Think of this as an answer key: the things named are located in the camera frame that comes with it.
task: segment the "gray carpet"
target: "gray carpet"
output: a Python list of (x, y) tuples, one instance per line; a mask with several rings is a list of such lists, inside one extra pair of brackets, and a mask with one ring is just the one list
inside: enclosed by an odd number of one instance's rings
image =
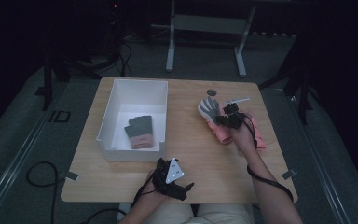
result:
[[(183, 36), (186, 38), (176, 46), (175, 64), (171, 73), (165, 72), (168, 50), (166, 35), (156, 35), (151, 43), (138, 41), (136, 35), (126, 38), (131, 47), (130, 69), (126, 69), (126, 76), (260, 84), (276, 75), (294, 41), (293, 37), (267, 38), (251, 35), (243, 53), (248, 76), (238, 77), (232, 48), (202, 45), (202, 41), (191, 42), (188, 35)], [(130, 55), (125, 46), (122, 48), (122, 55), (124, 58)], [(118, 64), (101, 74), (119, 76), (120, 68)], [(25, 173), (39, 161), (51, 161), (59, 171), (69, 168), (98, 87), (97, 80), (74, 74), (68, 84), (54, 83), (56, 90), (62, 87), (64, 91), (55, 98), (57, 102), (50, 111), (42, 112), (43, 99), (34, 96), (37, 87), (42, 85), (42, 80), (40, 72), (33, 75), (0, 120), (0, 177), (21, 149), (21, 143), (26, 140), (33, 125), (45, 113), (51, 113), (51, 110), (70, 111), (71, 118), (67, 123), (48, 120), (43, 122), (43, 128), (35, 139), (29, 156), (0, 204), (0, 223), (49, 223), (53, 188), (40, 189), (29, 185), (25, 180)], [(290, 169), (297, 172), (293, 177), (299, 197), (296, 206), (305, 223), (339, 223), (316, 172), (304, 127), (294, 112), (296, 102), (289, 101), (282, 94), (284, 84), (285, 80), (274, 84), (262, 90), (262, 95), (286, 162)], [(350, 223), (358, 223), (358, 174), (329, 117), (311, 97), (310, 103), (313, 110), (307, 112), (309, 125), (306, 130), (309, 130), (313, 143), (321, 154), (348, 220)], [(52, 181), (52, 177), (52, 171), (44, 165), (34, 174), (36, 181), (44, 183)], [(59, 196), (61, 188), (62, 183), (58, 187), (56, 223), (80, 223), (96, 211), (117, 207), (113, 203), (64, 203)], [(263, 223), (257, 209), (255, 219), (255, 223)], [(112, 212), (102, 214), (93, 223), (116, 223), (115, 220), (116, 214)]]

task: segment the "floor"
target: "floor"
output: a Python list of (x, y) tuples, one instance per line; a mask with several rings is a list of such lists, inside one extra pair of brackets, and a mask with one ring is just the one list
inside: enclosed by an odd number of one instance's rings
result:
[[(127, 77), (179, 78), (254, 82), (274, 77), (295, 37), (249, 36), (243, 53), (247, 77), (239, 77), (232, 46), (221, 36), (178, 33), (174, 68), (165, 71), (167, 30), (154, 28), (149, 42), (127, 33), (121, 55), (128, 60)], [(102, 60), (93, 58), (94, 62)], [(0, 223), (48, 223), (55, 204), (56, 223), (80, 223), (116, 203), (65, 203), (60, 199), (62, 182), (45, 189), (31, 186), (27, 171), (41, 161), (52, 162), (59, 171), (69, 169), (76, 144), (92, 104), (99, 81), (72, 71), (68, 83), (54, 82), (53, 102), (42, 111), (43, 97), (34, 95), (43, 86), (39, 70), (0, 119)], [(119, 77), (122, 63), (96, 71), (101, 76)], [(358, 223), (358, 174), (337, 130), (315, 99), (309, 98), (308, 125), (299, 120), (296, 97), (285, 96), (283, 80), (261, 91), (288, 167), (296, 171), (293, 181), (299, 200), (296, 207), (305, 223)], [(66, 123), (49, 118), (54, 111), (70, 111)], [(42, 165), (33, 171), (33, 181), (54, 181), (53, 169)], [(263, 223), (254, 209), (255, 223)], [(116, 212), (98, 215), (95, 223), (115, 223)]]

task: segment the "small round object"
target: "small round object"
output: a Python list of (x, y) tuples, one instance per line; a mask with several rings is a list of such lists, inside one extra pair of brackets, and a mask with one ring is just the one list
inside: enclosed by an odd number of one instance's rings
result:
[(208, 89), (206, 91), (206, 93), (209, 95), (209, 96), (215, 96), (217, 94), (217, 91), (216, 90), (212, 90), (212, 89)]

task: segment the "pink cloth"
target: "pink cloth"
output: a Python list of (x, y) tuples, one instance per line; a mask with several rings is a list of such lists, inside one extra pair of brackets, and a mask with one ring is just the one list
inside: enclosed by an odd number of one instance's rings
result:
[(131, 148), (151, 148), (153, 147), (153, 135), (150, 133), (134, 136), (130, 138)]
[(251, 117), (251, 121), (254, 125), (255, 129), (255, 140), (257, 141), (257, 149), (264, 149), (267, 147), (266, 143), (263, 142), (263, 138), (261, 137), (260, 131), (257, 128), (257, 121), (255, 120), (255, 116)]
[[(224, 115), (225, 111), (223, 110), (222, 104), (220, 105), (220, 114)], [(255, 119), (255, 116), (251, 115), (251, 122), (254, 125), (254, 130), (255, 130), (255, 140), (257, 142), (257, 149), (264, 149), (267, 147), (266, 143), (264, 143), (263, 138), (261, 136), (260, 131), (257, 128), (257, 120)], [(217, 139), (219, 140), (220, 143), (222, 144), (229, 144), (232, 142), (232, 137), (229, 134), (229, 130), (227, 129), (227, 127), (224, 126), (217, 126), (215, 124), (213, 124), (212, 122), (208, 121), (206, 119), (206, 122), (208, 123), (208, 126), (212, 129), (212, 133), (214, 133), (214, 135), (216, 135)]]

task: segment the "dark background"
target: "dark background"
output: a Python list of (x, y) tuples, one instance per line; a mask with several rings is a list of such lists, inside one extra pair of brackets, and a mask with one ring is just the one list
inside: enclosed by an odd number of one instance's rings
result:
[[(224, 8), (235, 1), (205, 2), (199, 1), (198, 12), (208, 14), (219, 8), (222, 14), (246, 16)], [(116, 3), (119, 8), (112, 9), (112, 2), (104, 0), (0, 0), (0, 117), (28, 77), (43, 66), (47, 52), (58, 50), (87, 61), (95, 54), (117, 53), (116, 46), (101, 46), (104, 38), (117, 38), (109, 25), (112, 21), (128, 23), (145, 39), (150, 38), (150, 24), (169, 24), (170, 1)], [(282, 71), (304, 63), (310, 67), (311, 86), (358, 170), (358, 1), (315, 3), (258, 2), (251, 29), (268, 36), (297, 35)], [(184, 1), (178, 10), (191, 12), (193, 6)]]

